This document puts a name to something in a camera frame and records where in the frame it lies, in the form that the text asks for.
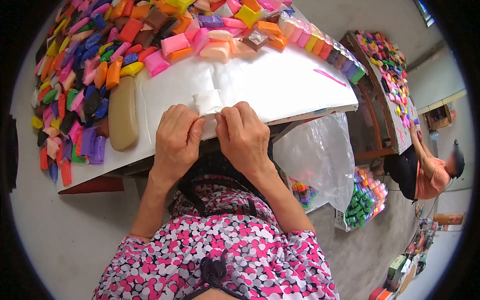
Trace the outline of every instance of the window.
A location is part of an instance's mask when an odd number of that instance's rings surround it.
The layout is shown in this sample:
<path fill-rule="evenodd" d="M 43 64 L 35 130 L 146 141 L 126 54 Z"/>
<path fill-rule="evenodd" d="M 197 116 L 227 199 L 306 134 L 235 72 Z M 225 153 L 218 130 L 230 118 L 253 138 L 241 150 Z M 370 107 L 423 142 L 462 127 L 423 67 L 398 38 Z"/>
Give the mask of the window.
<path fill-rule="evenodd" d="M 435 20 L 432 18 L 432 16 L 429 14 L 427 11 L 427 8 L 423 5 L 423 3 L 420 0 L 414 0 L 415 4 L 417 5 L 418 9 L 420 10 L 420 14 L 422 15 L 423 19 L 425 20 L 425 23 L 427 24 L 427 27 L 430 27 L 430 25 L 435 22 Z"/>

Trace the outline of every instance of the black hat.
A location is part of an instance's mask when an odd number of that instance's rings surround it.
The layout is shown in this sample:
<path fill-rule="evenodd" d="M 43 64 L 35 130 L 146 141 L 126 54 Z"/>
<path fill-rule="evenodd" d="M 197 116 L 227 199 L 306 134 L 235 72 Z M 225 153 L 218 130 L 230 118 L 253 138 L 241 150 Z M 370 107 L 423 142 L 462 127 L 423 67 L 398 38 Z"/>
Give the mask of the black hat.
<path fill-rule="evenodd" d="M 463 152 L 458 146 L 458 141 L 455 139 L 453 143 L 453 157 L 455 160 L 455 176 L 458 178 L 463 173 L 463 168 L 465 167 L 465 160 L 463 159 Z"/>

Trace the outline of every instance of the colorful clay pile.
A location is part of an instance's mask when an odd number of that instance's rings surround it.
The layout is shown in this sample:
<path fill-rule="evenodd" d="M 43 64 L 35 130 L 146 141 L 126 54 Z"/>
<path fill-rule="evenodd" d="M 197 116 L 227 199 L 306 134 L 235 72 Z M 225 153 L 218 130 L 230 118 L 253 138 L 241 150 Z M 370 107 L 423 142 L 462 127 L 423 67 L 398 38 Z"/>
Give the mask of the colorful clay pile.
<path fill-rule="evenodd" d="M 317 190 L 311 186 L 296 181 L 292 177 L 289 177 L 289 179 L 292 182 L 292 193 L 295 198 L 297 198 L 303 208 L 309 208 L 310 200 L 317 195 Z"/>
<path fill-rule="evenodd" d="M 353 195 L 345 212 L 350 228 L 364 227 L 366 222 L 385 209 L 388 194 L 384 183 L 374 180 L 368 167 L 356 167 Z"/>
<path fill-rule="evenodd" d="M 382 73 L 382 87 L 390 101 L 398 104 L 396 113 L 402 119 L 403 126 L 409 128 L 411 116 L 407 109 L 407 96 L 410 91 L 407 88 L 405 56 L 381 32 L 371 34 L 357 30 L 356 35 L 363 51 Z"/>
<path fill-rule="evenodd" d="M 110 91 L 121 77 L 135 76 L 144 66 L 153 77 L 190 55 L 228 62 L 232 56 L 255 55 L 265 45 L 283 51 L 292 42 L 356 83 L 365 68 L 313 24 L 294 18 L 290 4 L 67 0 L 36 54 L 32 125 L 39 129 L 41 168 L 57 180 L 58 165 L 67 186 L 70 161 L 103 164 Z"/>

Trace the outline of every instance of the plastic wrap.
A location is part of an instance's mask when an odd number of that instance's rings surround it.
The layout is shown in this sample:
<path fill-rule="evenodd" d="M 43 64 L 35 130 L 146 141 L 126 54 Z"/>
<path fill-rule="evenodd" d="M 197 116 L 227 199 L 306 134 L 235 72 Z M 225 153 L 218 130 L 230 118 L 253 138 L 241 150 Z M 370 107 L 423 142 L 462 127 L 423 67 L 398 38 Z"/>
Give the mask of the plastic wrap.
<path fill-rule="evenodd" d="M 288 176 L 315 188 L 325 203 L 346 211 L 353 193 L 355 161 L 345 113 L 295 127 L 274 144 L 273 155 Z"/>

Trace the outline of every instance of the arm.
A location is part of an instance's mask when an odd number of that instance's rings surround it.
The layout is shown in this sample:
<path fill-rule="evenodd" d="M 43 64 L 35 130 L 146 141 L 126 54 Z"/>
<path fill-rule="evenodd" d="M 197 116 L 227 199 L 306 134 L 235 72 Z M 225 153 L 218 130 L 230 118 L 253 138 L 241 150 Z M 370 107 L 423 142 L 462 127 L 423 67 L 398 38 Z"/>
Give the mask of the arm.
<path fill-rule="evenodd" d="M 412 138 L 412 144 L 415 147 L 415 153 L 420 162 L 420 168 L 425 172 L 428 178 L 432 179 L 433 172 L 435 172 L 435 163 L 429 159 L 423 146 L 420 143 L 420 140 L 417 136 L 417 131 L 415 129 L 415 124 L 413 120 L 410 120 L 410 136 Z"/>
<path fill-rule="evenodd" d="M 300 203 L 279 177 L 267 155 L 270 129 L 247 102 L 239 102 L 216 114 L 220 148 L 233 167 L 261 192 L 272 207 L 280 228 L 314 230 Z"/>
<path fill-rule="evenodd" d="M 417 137 L 418 137 L 418 139 L 420 141 L 420 144 L 421 144 L 421 147 L 423 148 L 423 151 L 425 151 L 425 154 L 427 155 L 427 157 L 429 157 L 429 158 L 434 157 L 430 153 L 430 150 L 428 150 L 427 146 L 423 143 L 423 133 L 421 132 L 421 130 L 417 130 Z"/>
<path fill-rule="evenodd" d="M 165 197 L 198 158 L 205 119 L 183 104 L 172 105 L 156 131 L 155 162 L 130 235 L 148 243 L 163 223 Z"/>

